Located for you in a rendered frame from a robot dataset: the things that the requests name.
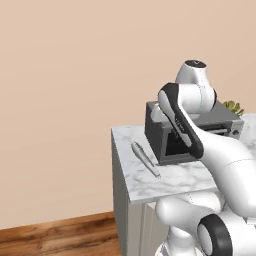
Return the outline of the grey toaster oven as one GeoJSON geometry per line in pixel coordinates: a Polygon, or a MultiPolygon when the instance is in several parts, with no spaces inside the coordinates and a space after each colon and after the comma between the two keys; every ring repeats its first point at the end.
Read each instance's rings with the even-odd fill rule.
{"type": "MultiPolygon", "coordinates": [[[[240,117],[219,101],[211,112],[200,115],[190,114],[190,118],[199,128],[207,132],[235,139],[240,137],[244,125],[240,117]]],[[[171,123],[161,112],[156,101],[146,103],[145,136],[160,165],[195,161],[185,143],[175,134],[171,123]]]]}

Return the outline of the silver metal tongs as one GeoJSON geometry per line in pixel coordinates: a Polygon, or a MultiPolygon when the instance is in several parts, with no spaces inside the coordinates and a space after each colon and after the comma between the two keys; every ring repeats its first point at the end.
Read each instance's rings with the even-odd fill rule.
{"type": "Polygon", "coordinates": [[[147,156],[142,146],[133,141],[131,143],[131,148],[135,156],[144,164],[144,166],[158,179],[161,178],[161,174],[156,168],[155,164],[151,161],[151,159],[147,156]]]}

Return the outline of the white counter cabinet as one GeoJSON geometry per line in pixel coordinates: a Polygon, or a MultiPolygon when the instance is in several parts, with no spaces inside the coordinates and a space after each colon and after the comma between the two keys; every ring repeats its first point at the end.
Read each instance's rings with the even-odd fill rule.
{"type": "Polygon", "coordinates": [[[114,217],[121,256],[155,256],[168,227],[155,216],[155,202],[133,203],[125,181],[124,162],[114,132],[111,132],[114,217]]]}

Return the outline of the green potted plant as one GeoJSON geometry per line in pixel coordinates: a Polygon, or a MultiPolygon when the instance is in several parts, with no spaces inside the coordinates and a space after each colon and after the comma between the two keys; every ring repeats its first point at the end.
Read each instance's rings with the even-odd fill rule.
{"type": "Polygon", "coordinates": [[[233,100],[225,101],[223,105],[237,116],[242,116],[244,114],[244,110],[240,107],[240,104],[235,103],[233,100]]]}

